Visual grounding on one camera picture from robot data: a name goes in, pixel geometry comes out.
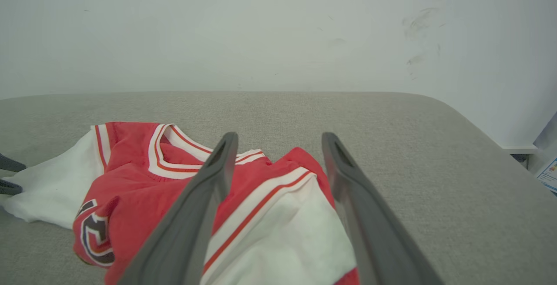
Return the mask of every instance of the gray fabric surface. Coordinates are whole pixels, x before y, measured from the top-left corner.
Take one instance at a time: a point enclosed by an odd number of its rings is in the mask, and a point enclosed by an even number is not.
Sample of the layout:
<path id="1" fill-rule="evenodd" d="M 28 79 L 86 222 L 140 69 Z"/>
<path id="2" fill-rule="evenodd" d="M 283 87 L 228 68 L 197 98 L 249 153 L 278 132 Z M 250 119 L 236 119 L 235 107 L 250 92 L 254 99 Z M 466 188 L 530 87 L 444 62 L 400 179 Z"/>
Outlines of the gray fabric surface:
<path id="1" fill-rule="evenodd" d="M 0 151 L 28 165 L 70 148 L 93 124 L 177 123 L 214 146 L 275 161 L 300 146 L 322 163 L 336 132 L 447 284 L 557 284 L 557 199 L 454 109 L 399 93 L 123 93 L 0 101 Z M 72 233 L 0 213 L 0 280 L 101 283 Z"/>

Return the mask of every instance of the white wall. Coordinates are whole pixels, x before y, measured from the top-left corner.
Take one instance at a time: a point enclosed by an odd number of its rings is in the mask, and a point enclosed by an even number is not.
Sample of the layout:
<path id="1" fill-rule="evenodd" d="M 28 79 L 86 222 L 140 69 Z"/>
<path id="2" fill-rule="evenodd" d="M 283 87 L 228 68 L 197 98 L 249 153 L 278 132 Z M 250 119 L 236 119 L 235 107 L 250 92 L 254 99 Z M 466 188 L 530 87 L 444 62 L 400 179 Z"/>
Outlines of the white wall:
<path id="1" fill-rule="evenodd" d="M 404 91 L 502 146 L 557 111 L 557 0 L 0 0 L 0 98 Z"/>

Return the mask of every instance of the gray carpeted surface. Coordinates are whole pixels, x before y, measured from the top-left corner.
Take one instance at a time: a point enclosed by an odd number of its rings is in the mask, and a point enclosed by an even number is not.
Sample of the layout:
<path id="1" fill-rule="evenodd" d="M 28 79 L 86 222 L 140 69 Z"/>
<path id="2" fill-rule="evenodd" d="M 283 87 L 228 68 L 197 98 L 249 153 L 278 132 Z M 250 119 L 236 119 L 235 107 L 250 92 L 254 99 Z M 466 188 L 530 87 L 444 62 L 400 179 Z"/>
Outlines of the gray carpeted surface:
<path id="1" fill-rule="evenodd" d="M 300 146 L 322 163 L 333 131 L 447 284 L 557 284 L 557 199 L 454 109 L 398 93 L 124 93 L 0 101 L 0 151 L 28 165 L 61 154 L 92 124 L 177 123 L 214 146 L 277 160 Z M 0 212 L 5 284 L 102 283 L 72 233 Z"/>

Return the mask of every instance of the white sleeve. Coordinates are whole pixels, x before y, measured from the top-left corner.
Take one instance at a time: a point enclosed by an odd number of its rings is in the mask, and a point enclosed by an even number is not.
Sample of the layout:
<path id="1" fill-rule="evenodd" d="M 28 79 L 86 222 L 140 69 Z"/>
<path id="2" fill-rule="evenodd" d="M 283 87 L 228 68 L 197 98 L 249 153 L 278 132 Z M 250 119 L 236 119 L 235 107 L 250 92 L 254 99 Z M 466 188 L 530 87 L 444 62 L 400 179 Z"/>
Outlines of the white sleeve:
<path id="1" fill-rule="evenodd" d="M 63 154 L 4 178 L 22 186 L 23 192 L 4 197 L 0 204 L 27 222 L 40 220 L 71 229 L 91 183 L 103 172 L 93 126 Z"/>

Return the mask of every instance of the white fabric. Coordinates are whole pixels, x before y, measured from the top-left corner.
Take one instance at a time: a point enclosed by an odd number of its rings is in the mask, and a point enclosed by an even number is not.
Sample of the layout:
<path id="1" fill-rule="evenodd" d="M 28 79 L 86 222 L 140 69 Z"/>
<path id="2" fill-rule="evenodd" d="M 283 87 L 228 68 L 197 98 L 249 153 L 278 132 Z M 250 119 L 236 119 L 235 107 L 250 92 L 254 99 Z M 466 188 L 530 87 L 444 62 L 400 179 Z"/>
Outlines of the white fabric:
<path id="1" fill-rule="evenodd" d="M 103 172 L 93 129 L 56 158 L 4 178 L 22 186 L 23 192 L 0 203 L 27 222 L 40 220 L 71 229 L 91 183 Z"/>
<path id="2" fill-rule="evenodd" d="M 356 267 L 350 240 L 314 175 L 281 196 L 201 285 L 334 284 Z"/>

